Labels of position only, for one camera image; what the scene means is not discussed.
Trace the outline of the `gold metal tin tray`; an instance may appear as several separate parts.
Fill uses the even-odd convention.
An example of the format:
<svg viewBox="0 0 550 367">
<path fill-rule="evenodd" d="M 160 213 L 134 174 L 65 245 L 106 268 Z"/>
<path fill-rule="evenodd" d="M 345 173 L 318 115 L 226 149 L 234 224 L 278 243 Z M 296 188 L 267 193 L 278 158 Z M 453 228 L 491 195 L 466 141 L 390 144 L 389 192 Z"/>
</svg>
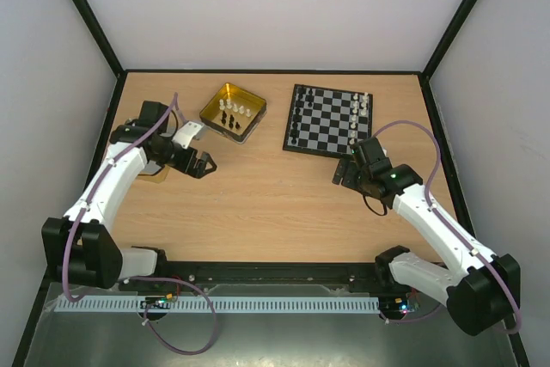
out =
<svg viewBox="0 0 550 367">
<path fill-rule="evenodd" d="M 266 114 L 264 98 L 225 83 L 200 111 L 200 120 L 213 131 L 244 144 Z"/>
</svg>

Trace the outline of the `black grey chess board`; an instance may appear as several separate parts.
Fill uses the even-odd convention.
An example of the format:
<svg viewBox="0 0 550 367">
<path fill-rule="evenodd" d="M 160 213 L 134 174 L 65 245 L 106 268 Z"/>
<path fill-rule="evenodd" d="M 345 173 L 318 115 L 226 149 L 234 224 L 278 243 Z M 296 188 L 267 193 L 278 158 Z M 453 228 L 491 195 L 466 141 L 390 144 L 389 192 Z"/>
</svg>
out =
<svg viewBox="0 0 550 367">
<path fill-rule="evenodd" d="M 297 84 L 283 149 L 313 156 L 351 157 L 350 145 L 372 133 L 371 93 Z"/>
</svg>

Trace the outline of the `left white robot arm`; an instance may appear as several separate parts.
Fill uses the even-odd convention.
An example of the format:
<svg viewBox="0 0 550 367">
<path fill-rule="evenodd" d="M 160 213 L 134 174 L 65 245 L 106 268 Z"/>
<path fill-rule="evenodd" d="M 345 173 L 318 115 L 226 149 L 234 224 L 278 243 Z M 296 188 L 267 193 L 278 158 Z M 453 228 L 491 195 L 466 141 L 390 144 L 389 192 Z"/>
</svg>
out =
<svg viewBox="0 0 550 367">
<path fill-rule="evenodd" d="M 121 280 L 155 272 L 159 249 L 122 249 L 111 235 L 122 201 L 148 165 L 195 179 L 216 170 L 208 153 L 191 146 L 205 125 L 180 117 L 175 101 L 145 101 L 136 119 L 112 132 L 102 164 L 77 202 L 62 217 L 49 217 L 43 224 L 47 271 L 70 301 L 79 299 L 70 290 L 73 285 L 109 289 Z"/>
</svg>

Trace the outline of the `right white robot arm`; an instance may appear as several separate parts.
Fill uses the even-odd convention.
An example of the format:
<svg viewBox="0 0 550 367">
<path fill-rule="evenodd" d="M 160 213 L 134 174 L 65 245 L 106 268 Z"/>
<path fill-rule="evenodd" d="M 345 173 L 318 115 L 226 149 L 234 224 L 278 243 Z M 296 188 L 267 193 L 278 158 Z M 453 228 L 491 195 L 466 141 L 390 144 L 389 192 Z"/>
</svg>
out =
<svg viewBox="0 0 550 367">
<path fill-rule="evenodd" d="M 521 325 L 521 269 L 509 254 L 498 256 L 469 234 L 437 202 L 428 186 L 409 166 L 394 167 L 385 155 L 342 159 L 333 184 L 360 193 L 364 201 L 382 204 L 411 224 L 437 252 L 437 265 L 409 248 L 396 246 L 375 258 L 375 281 L 385 291 L 404 285 L 420 291 L 447 309 L 464 332 L 475 336 L 505 318 Z"/>
</svg>

